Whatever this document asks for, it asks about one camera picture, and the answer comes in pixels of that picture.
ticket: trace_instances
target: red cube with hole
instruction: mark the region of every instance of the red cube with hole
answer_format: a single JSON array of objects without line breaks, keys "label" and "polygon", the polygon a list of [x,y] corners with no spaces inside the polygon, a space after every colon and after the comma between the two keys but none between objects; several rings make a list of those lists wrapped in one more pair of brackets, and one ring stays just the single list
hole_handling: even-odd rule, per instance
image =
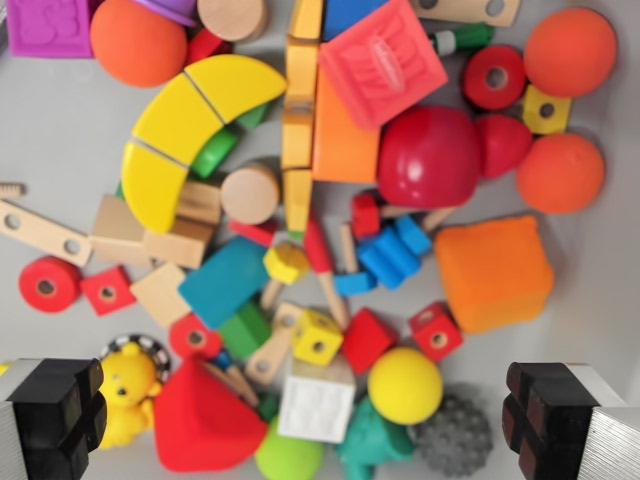
[{"label": "red cube with hole", "polygon": [[411,336],[425,356],[439,362],[463,343],[462,334],[440,302],[432,303],[409,320]]},{"label": "red cube with hole", "polygon": [[342,354],[360,375],[398,341],[398,332],[380,321],[368,308],[353,317],[344,334]]},{"label": "red cube with hole", "polygon": [[370,193],[361,193],[351,199],[351,225],[359,240],[380,231],[378,204]]},{"label": "red cube with hole", "polygon": [[105,270],[80,282],[80,290],[89,303],[102,317],[136,302],[136,297],[129,291],[131,281],[123,266]]}]

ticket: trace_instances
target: yellow rectangular block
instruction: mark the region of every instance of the yellow rectangular block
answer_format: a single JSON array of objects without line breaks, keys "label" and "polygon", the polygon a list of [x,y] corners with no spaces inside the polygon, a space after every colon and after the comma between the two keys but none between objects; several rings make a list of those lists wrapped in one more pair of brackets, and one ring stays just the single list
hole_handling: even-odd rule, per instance
[{"label": "yellow rectangular block", "polygon": [[293,356],[313,365],[331,363],[342,345],[342,332],[328,316],[305,310],[293,330]]},{"label": "yellow rectangular block", "polygon": [[282,174],[282,183],[287,229],[294,232],[304,232],[307,229],[311,207],[313,186],[311,170],[287,170]]}]

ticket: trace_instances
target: yellow cube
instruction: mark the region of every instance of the yellow cube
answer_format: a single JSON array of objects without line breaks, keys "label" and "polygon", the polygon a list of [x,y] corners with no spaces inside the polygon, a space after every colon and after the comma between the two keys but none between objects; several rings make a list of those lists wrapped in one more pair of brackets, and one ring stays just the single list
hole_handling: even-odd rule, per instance
[{"label": "yellow cube", "polygon": [[326,366],[336,356],[343,337],[328,316],[305,310],[293,329],[293,356],[313,365]]}]

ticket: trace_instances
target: yellow cube with holes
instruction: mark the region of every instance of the yellow cube with holes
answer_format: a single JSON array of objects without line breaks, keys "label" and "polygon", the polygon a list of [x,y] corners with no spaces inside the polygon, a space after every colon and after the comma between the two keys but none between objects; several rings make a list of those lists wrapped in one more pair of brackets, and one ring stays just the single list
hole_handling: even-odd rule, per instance
[{"label": "yellow cube with holes", "polygon": [[293,329],[293,356],[313,365],[326,366],[338,353],[342,341],[342,332],[331,317],[305,310]]},{"label": "yellow cube with holes", "polygon": [[532,133],[537,135],[564,133],[569,123],[570,113],[570,98],[552,97],[542,93],[533,85],[527,87],[522,120]]}]

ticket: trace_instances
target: green ball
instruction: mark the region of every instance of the green ball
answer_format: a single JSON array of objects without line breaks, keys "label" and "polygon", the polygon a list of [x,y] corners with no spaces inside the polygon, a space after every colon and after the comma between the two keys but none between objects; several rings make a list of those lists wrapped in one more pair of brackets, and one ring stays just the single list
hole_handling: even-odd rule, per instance
[{"label": "green ball", "polygon": [[324,456],[320,442],[278,435],[278,417],[256,451],[258,469],[267,480],[311,480]]}]

